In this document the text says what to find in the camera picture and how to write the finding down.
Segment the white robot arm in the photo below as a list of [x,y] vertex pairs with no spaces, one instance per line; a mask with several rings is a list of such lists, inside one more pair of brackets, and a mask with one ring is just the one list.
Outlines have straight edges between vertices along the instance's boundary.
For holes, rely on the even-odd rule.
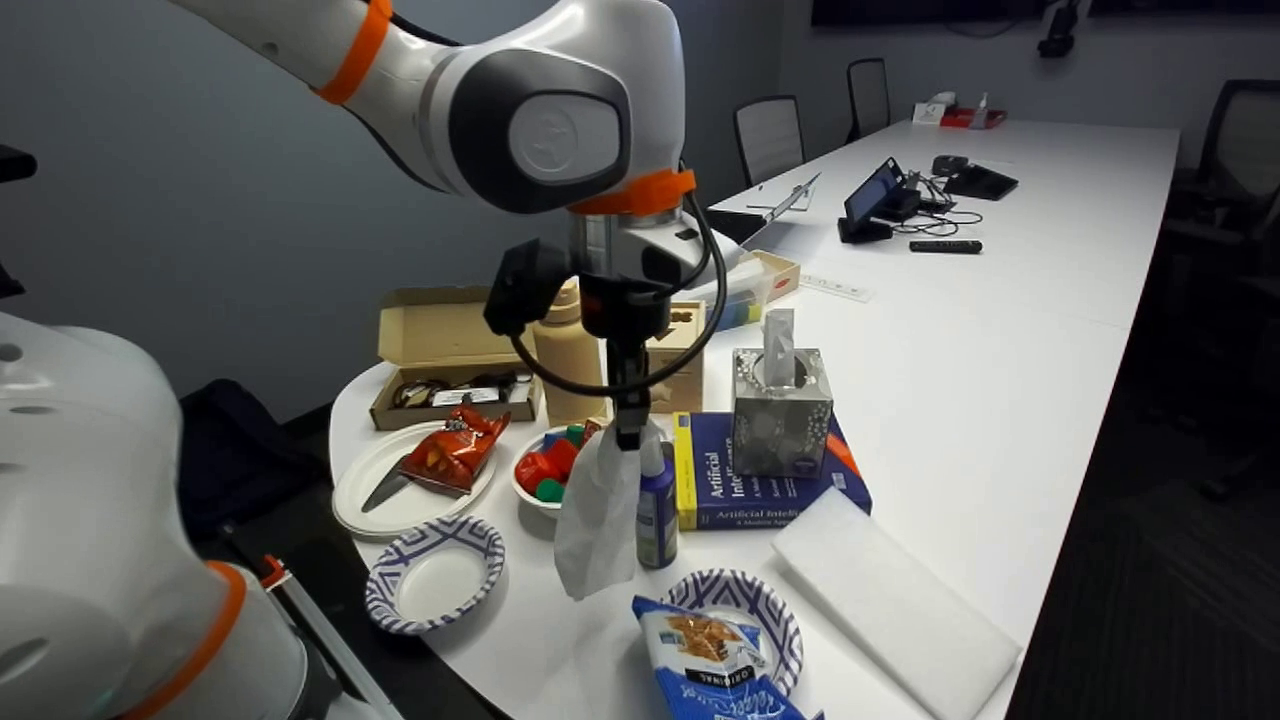
[[[393,0],[174,5],[348,106],[437,190],[606,218],[694,190],[663,0],[557,0],[458,46]],[[192,552],[181,403],[143,348],[10,312],[0,348],[0,720],[393,720],[322,615]]]

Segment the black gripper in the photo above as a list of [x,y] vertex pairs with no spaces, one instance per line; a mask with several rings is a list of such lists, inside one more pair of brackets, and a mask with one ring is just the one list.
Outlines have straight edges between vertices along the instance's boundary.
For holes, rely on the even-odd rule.
[[668,286],[654,280],[582,274],[582,326],[604,341],[617,413],[647,407],[647,341],[668,326]]

